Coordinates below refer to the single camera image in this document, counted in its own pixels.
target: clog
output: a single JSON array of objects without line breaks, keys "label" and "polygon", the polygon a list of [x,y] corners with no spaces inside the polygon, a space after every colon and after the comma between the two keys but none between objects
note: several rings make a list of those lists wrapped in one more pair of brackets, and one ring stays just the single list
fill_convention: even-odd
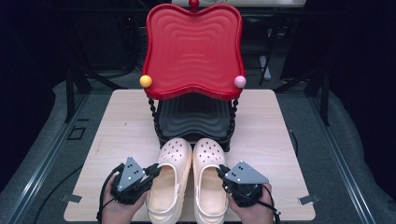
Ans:
[{"label": "clog", "polygon": [[161,148],[158,163],[162,169],[146,199],[153,224],[175,224],[180,218],[191,158],[191,145],[182,138],[171,139]]},{"label": "clog", "polygon": [[214,140],[203,138],[193,150],[194,215],[198,224],[220,224],[228,208],[226,192],[216,168],[227,165],[224,151]]}]

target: shoe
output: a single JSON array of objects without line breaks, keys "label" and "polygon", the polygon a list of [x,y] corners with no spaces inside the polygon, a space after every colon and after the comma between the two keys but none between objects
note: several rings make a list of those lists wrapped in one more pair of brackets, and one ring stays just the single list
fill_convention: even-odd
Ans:
[{"label": "shoe", "polygon": [[182,138],[171,139],[161,148],[158,163],[162,169],[146,199],[153,224],[175,224],[179,220],[191,158],[191,145]]},{"label": "shoe", "polygon": [[224,151],[214,140],[199,140],[192,151],[194,171],[194,215],[198,224],[220,224],[228,208],[227,195],[216,168],[227,165]]}]

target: table top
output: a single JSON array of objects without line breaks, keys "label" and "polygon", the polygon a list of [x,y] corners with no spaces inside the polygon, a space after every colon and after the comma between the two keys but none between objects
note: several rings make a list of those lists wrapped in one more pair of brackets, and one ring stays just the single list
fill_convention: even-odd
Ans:
[{"label": "table top", "polygon": [[[214,3],[200,0],[200,7],[208,7]],[[189,0],[172,0],[172,4],[188,7]],[[227,0],[225,4],[234,7],[304,7],[305,0]]]},{"label": "table top", "polygon": [[[237,109],[231,148],[226,153],[228,166],[245,161],[268,177],[282,221],[312,220],[313,205],[298,202],[298,198],[309,193],[274,92],[244,90]],[[64,218],[95,221],[101,187],[111,170],[120,162],[125,163],[128,156],[148,167],[156,162],[159,153],[160,144],[144,91],[114,91],[73,191],[82,198],[79,203],[67,205]],[[194,221],[193,207],[191,170],[179,221]],[[239,220],[229,209],[226,221]],[[149,221],[145,205],[133,221]]]}]

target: person's left hand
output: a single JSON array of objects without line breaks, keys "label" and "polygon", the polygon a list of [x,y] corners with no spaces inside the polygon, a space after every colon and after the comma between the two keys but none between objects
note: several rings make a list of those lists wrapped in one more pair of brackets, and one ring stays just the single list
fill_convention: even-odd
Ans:
[{"label": "person's left hand", "polygon": [[[114,175],[109,179],[106,189],[105,189],[105,194],[104,194],[104,199],[103,199],[103,204],[106,204],[107,202],[113,200],[113,195],[111,195],[111,185],[114,182]],[[110,202],[108,205],[106,205],[103,209],[102,213],[102,223],[103,224],[108,224],[108,223],[118,223],[118,224],[129,224],[134,217],[134,214],[137,212],[137,210],[142,207],[144,204],[146,198],[148,196],[147,192],[144,192],[142,196],[136,201],[134,204],[123,204],[123,203],[118,203],[115,200]]]}]

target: person's right hand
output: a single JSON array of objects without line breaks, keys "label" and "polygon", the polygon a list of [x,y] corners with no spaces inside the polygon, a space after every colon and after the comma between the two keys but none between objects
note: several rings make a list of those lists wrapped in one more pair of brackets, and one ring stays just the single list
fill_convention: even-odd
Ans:
[{"label": "person's right hand", "polygon": [[[264,186],[271,191],[272,186],[270,184],[264,184]],[[274,222],[274,213],[271,209],[258,203],[250,207],[239,207],[230,194],[227,194],[227,197],[230,202],[230,208],[241,218],[243,224],[272,224]],[[265,188],[262,188],[260,201],[275,206],[271,203],[271,195]]]}]

